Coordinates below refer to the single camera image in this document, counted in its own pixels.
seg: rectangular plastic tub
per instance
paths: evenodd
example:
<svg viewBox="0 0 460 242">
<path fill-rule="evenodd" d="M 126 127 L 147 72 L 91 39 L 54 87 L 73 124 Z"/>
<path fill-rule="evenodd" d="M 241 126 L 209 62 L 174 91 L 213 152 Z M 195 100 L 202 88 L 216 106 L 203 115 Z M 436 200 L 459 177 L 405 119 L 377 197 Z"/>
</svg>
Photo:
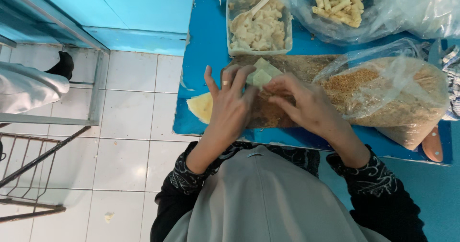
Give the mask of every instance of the rectangular plastic tub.
<svg viewBox="0 0 460 242">
<path fill-rule="evenodd" d="M 237 15 L 242 12 L 249 11 L 253 8 L 260 0 L 227 0 L 227 49 L 230 56 L 241 56 L 241 55 L 283 55 L 288 53 L 292 49 L 292 17 L 291 13 L 287 8 L 282 11 L 282 17 L 280 18 L 284 22 L 284 41 L 286 42 L 285 48 L 282 50 L 269 50 L 269 51 L 249 51 L 249 50 L 233 50 L 230 49 L 231 39 L 233 33 L 230 32 L 229 21 L 235 19 Z M 233 9 L 230 10 L 230 3 L 233 3 Z"/>
</svg>

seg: bag of breadcrumbs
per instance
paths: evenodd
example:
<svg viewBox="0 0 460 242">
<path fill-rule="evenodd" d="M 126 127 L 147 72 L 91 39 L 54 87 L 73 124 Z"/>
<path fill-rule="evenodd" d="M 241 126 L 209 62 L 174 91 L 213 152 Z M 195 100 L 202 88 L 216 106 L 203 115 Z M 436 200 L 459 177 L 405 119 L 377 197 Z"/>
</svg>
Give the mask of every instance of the bag of breadcrumbs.
<svg viewBox="0 0 460 242">
<path fill-rule="evenodd" d="M 313 82 L 350 124 L 376 127 L 413 150 L 449 106 L 447 76 L 423 60 L 420 45 L 403 38 L 346 53 Z"/>
</svg>

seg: person's left hand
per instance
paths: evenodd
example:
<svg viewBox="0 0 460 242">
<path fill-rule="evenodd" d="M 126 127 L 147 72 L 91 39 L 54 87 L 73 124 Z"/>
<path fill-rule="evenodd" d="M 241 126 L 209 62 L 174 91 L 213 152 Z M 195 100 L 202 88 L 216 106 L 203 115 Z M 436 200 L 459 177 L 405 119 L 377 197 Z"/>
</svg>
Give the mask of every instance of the person's left hand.
<svg viewBox="0 0 460 242">
<path fill-rule="evenodd" d="M 222 89 L 219 90 L 212 69 L 206 67 L 204 79 L 213 97 L 213 113 L 203 139 L 211 137 L 224 150 L 238 139 L 249 123 L 251 107 L 259 89 L 249 86 L 243 93 L 247 76 L 256 68 L 252 65 L 232 65 L 222 72 Z"/>
<path fill-rule="evenodd" d="M 223 151 L 237 140 L 247 124 L 254 99 L 259 89 L 249 86 L 243 93 L 247 76 L 256 68 L 252 65 L 232 65 L 222 73 L 222 89 L 219 90 L 206 67 L 204 79 L 213 97 L 213 112 L 209 126 L 198 145 L 187 157 L 187 167 L 195 173 L 203 173 Z"/>
</svg>

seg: wooden cutting board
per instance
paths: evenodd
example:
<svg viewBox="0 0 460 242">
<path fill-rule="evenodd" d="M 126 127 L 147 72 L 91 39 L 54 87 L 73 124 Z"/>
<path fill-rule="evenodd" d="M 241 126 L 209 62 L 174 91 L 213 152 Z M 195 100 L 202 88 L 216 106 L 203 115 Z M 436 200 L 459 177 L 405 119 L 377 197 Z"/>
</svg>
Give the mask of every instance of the wooden cutting board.
<svg viewBox="0 0 460 242">
<path fill-rule="evenodd" d="M 303 82 L 310 83 L 313 78 L 325 68 L 329 63 L 340 55 L 274 55 L 274 56 L 239 56 L 234 58 L 220 72 L 229 66 L 239 64 L 241 66 L 254 65 L 259 58 L 264 58 L 274 67 L 283 73 L 291 72 Z M 248 129 L 257 128 L 289 128 L 296 127 L 296 123 L 291 121 L 288 115 L 277 105 L 268 102 L 269 95 L 261 92 L 254 101 L 251 112 L 251 120 L 247 126 Z"/>
</svg>

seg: checkered cloth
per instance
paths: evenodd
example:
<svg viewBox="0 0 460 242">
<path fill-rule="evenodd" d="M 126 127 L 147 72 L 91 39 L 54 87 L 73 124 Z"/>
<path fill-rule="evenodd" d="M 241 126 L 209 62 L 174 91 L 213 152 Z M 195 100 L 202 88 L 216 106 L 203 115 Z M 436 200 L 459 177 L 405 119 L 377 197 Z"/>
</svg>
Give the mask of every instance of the checkered cloth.
<svg viewBox="0 0 460 242">
<path fill-rule="evenodd" d="M 453 45 L 444 51 L 443 71 L 449 79 L 450 106 L 443 120 L 457 121 L 460 119 L 460 47 Z"/>
</svg>

